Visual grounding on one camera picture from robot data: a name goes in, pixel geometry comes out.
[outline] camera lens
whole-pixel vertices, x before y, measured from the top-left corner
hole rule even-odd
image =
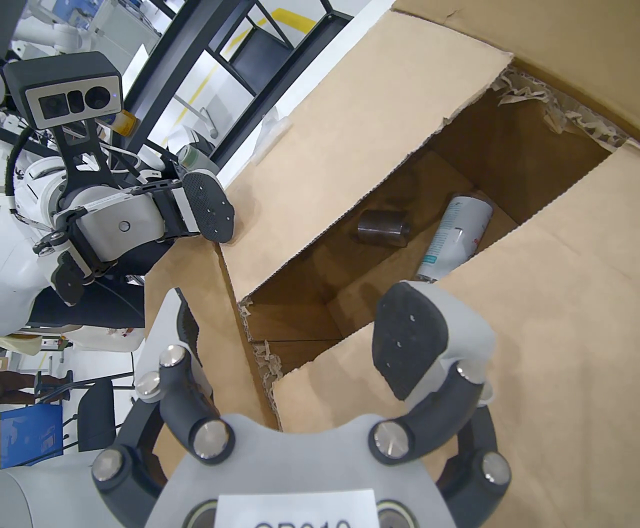
[[[84,101],[89,108],[100,110],[109,104],[111,93],[104,86],[89,88],[84,95]]]
[[[67,94],[67,99],[69,101],[69,108],[71,109],[71,112],[74,114],[84,112],[84,100],[80,90],[71,90],[71,92]]]
[[[69,114],[69,106],[67,104],[67,96],[64,93],[56,95],[48,95],[38,98],[42,116],[45,119],[53,119]]]

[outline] cardboard box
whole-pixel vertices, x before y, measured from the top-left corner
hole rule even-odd
[[[497,207],[479,253],[439,284],[498,337],[491,409],[515,477],[487,526],[629,526],[640,485],[629,467],[640,390],[628,368],[639,362],[640,150],[603,148],[571,126],[559,134],[540,101],[499,105],[490,87],[512,58],[385,13],[231,183],[237,235],[222,252],[248,335],[290,371],[274,384],[283,430],[399,415],[371,361],[375,304],[413,276],[451,195],[485,193]],[[635,99],[611,99],[606,84],[592,79],[582,101],[637,125]],[[351,240],[371,208],[410,212],[406,248]],[[451,447],[426,460],[434,476]]]

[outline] bottle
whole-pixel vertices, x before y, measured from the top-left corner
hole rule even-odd
[[[422,259],[416,279],[436,282],[468,261],[476,252],[492,214],[493,206],[480,195],[454,195]]]

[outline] box flap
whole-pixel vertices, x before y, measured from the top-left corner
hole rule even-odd
[[[291,113],[293,126],[228,188],[223,246],[241,300],[320,236],[482,94],[511,56],[416,17],[386,13]]]
[[[397,0],[394,9],[512,51],[602,106],[587,106],[640,129],[640,3],[628,0]],[[571,90],[545,79],[573,95]],[[615,114],[628,122],[615,119]]]
[[[635,518],[639,174],[640,150],[627,143],[438,283],[497,334],[491,411],[514,479],[490,526]],[[372,365],[371,335],[372,324],[274,384],[285,431],[402,413]]]
[[[253,351],[244,336],[221,256],[202,237],[182,238],[145,277],[146,331],[151,329],[170,288],[182,290],[199,327],[198,356],[215,387],[221,413],[240,413],[259,424],[276,426],[258,376]],[[185,450],[163,428],[154,449],[170,476]]]

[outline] white label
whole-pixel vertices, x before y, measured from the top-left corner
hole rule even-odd
[[[225,528],[379,528],[373,490],[290,495],[220,495]]]
[[[94,202],[89,202],[88,204],[84,204],[84,207],[87,211],[95,212],[96,209],[102,209],[102,205],[108,204],[110,202],[116,202],[119,200],[126,200],[130,194],[128,193],[118,193],[115,195],[107,196],[106,198],[100,198],[99,200],[95,200]]]

